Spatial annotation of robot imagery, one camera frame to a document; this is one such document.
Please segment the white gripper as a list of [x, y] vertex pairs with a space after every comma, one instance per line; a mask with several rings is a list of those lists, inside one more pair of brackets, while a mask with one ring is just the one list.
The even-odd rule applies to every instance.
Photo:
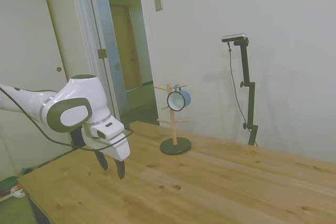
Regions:
[[87, 146], [95, 150], [95, 156], [103, 170], [108, 169], [104, 154], [113, 157], [120, 180], [125, 176], [124, 160], [130, 155], [129, 143], [123, 133], [124, 126], [113, 116], [96, 123], [83, 125], [83, 139]]

